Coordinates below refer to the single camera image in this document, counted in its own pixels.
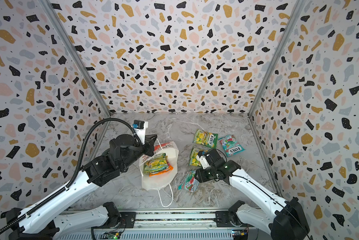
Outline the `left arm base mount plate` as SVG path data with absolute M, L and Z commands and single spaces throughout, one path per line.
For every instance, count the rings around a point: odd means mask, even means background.
M 94 229 L 132 229 L 135 225 L 136 215 L 136 212 L 108 214 L 108 219 L 105 221 L 105 223 L 98 227 L 94 227 Z

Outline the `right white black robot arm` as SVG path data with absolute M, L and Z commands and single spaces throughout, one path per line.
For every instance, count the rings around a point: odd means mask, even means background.
M 216 214 L 218 225 L 241 227 L 247 224 L 267 233 L 273 240 L 309 239 L 310 229 L 297 198 L 287 201 L 272 193 L 238 163 L 226 160 L 218 149 L 198 153 L 196 158 L 202 166 L 194 175 L 199 183 L 224 181 L 257 205 L 257 208 L 252 208 L 243 201 L 237 201 L 228 211 Z

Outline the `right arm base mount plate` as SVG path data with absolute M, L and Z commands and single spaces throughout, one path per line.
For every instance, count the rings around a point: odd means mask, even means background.
M 252 225 L 242 223 L 237 216 L 233 216 L 233 213 L 229 211 L 216 211 L 213 221 L 218 228 L 246 228 L 252 227 Z

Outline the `orange snack packet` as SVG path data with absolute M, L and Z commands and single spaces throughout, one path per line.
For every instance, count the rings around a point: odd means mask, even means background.
M 168 160 L 154 160 L 150 164 L 149 176 L 161 175 L 166 172 L 172 171 L 174 168 Z

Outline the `teal mint blossom candy packet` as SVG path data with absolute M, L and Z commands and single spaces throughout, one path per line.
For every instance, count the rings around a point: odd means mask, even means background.
M 237 141 L 234 135 L 227 135 L 218 139 L 227 157 L 243 152 L 245 149 Z

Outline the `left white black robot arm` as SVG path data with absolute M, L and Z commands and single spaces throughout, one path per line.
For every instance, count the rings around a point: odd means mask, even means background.
M 7 213 L 7 223 L 15 217 L 25 215 L 23 220 L 11 226 L 11 240 L 56 240 L 88 228 L 112 228 L 126 225 L 114 203 L 107 202 L 92 210 L 76 214 L 61 213 L 73 203 L 104 186 L 128 168 L 143 155 L 154 155 L 157 135 L 147 135 L 143 145 L 131 135 L 123 134 L 110 141 L 109 150 L 87 163 L 79 171 L 73 184 L 60 188 L 60 194 L 45 205 L 37 203 L 35 212 L 31 208 L 15 208 Z

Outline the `green lemon candy packet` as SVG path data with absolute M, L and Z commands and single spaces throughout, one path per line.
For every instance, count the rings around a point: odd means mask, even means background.
M 215 149 L 217 145 L 218 134 L 198 129 L 194 135 L 193 143 Z
M 189 162 L 188 162 L 189 166 L 202 167 L 200 161 L 197 158 L 198 153 L 204 154 L 205 150 L 193 147 L 189 157 Z

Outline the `white floral paper bag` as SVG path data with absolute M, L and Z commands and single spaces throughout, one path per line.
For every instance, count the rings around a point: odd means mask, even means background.
M 142 156 L 139 159 L 139 168 L 142 176 L 142 188 L 147 191 L 156 191 L 162 207 L 169 207 L 174 200 L 171 182 L 178 173 L 179 150 L 175 142 L 159 143 L 154 146 L 152 157 Z M 160 190 L 169 187 L 171 201 L 164 205 Z

